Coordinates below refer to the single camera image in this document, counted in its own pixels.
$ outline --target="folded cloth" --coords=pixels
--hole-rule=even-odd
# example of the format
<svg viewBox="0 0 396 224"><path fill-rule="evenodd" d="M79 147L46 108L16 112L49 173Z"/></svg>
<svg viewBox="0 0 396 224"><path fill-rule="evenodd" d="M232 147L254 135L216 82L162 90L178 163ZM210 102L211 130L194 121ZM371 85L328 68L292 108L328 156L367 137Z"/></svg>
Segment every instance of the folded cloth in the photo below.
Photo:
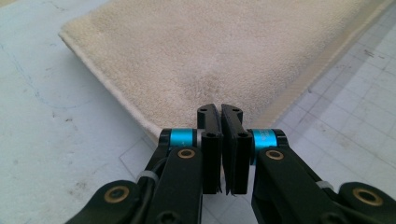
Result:
<svg viewBox="0 0 396 224"><path fill-rule="evenodd" d="M60 37L153 136L206 104L248 127L369 3L112 0Z"/></svg>

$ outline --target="metal ring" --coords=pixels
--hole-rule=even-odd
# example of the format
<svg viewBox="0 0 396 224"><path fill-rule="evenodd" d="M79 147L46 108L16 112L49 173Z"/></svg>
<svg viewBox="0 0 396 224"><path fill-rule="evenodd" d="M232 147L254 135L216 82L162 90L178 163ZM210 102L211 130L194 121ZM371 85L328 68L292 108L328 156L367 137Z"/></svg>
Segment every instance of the metal ring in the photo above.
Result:
<svg viewBox="0 0 396 224"><path fill-rule="evenodd" d="M363 203L367 203L372 206L380 206L384 203L382 198L379 197L375 192L372 192L371 190L357 188L357 189L353 189L352 192L353 195Z"/></svg>
<svg viewBox="0 0 396 224"><path fill-rule="evenodd" d="M121 195L120 196L113 196L112 193L114 193L114 191L116 190L121 190ZM129 195L129 189L125 186L116 186L113 187L111 189L109 189L108 191L106 191L105 193L105 201L107 203L120 203L122 201L124 201L124 199L126 199L126 197L128 197Z"/></svg>
<svg viewBox="0 0 396 224"><path fill-rule="evenodd" d="M195 156L195 152L191 149L181 149L177 155L181 158L181 159L190 159L192 157Z"/></svg>
<svg viewBox="0 0 396 224"><path fill-rule="evenodd" d="M280 161L283 160L283 158L285 158L285 156L280 151L276 151L276 150L267 150L265 152L265 155L268 158L273 159L275 161Z"/></svg>

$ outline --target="blue metallic cylinder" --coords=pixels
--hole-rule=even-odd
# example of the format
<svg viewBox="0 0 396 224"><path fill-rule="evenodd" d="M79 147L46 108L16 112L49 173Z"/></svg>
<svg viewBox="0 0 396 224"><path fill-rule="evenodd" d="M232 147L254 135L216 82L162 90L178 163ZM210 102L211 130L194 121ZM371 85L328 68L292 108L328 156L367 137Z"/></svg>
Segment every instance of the blue metallic cylinder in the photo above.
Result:
<svg viewBox="0 0 396 224"><path fill-rule="evenodd" d="M172 129L169 148L192 147L193 129Z"/></svg>
<svg viewBox="0 0 396 224"><path fill-rule="evenodd" d="M276 147L277 140L272 129L252 129L251 132L254 140L254 159L252 164L256 165L256 158L259 151L268 147Z"/></svg>

